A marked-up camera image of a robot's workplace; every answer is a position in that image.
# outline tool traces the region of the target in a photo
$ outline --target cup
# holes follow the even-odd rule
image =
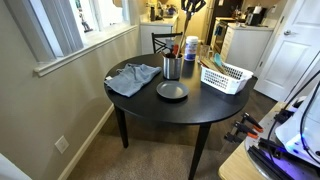
[[[202,59],[209,59],[210,58],[210,53],[213,53],[212,50],[210,50],[210,46],[209,45],[201,45],[200,46],[200,55],[198,58],[198,63],[200,63],[200,61]]]
[[[179,79],[181,73],[181,57],[170,56],[170,54],[163,57],[163,76],[166,79]]]

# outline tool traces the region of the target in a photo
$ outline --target plastic basket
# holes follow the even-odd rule
[[[236,94],[241,91],[253,75],[251,71],[227,63],[223,63],[223,67],[230,76],[201,67],[201,81],[226,94]]]

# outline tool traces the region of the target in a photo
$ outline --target chair back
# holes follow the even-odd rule
[[[151,33],[152,36],[152,45],[153,45],[153,53],[160,53],[165,49],[170,48],[166,45],[165,39],[174,39],[177,36],[182,36],[182,32],[180,33],[171,33],[171,34],[154,34]]]

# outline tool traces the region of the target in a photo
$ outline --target round table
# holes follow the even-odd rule
[[[133,57],[114,66],[106,76],[116,76],[116,70],[123,69],[127,63],[162,68],[163,57],[161,54]],[[105,91],[115,106],[123,146],[128,147],[124,112],[148,121],[200,125],[189,174],[189,179],[193,179],[211,123],[233,116],[245,106],[249,98],[249,89],[246,87],[235,95],[228,95],[202,83],[200,76],[201,66],[197,62],[182,62],[181,76],[177,81],[187,86],[189,93],[178,100],[166,99],[158,94],[158,84],[167,81],[162,71],[130,98],[109,90],[105,85]]]

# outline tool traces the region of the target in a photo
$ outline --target gray cloth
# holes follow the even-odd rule
[[[161,71],[161,67],[150,67],[145,64],[126,64],[119,74],[104,83],[115,92],[131,97],[141,87],[152,80]]]

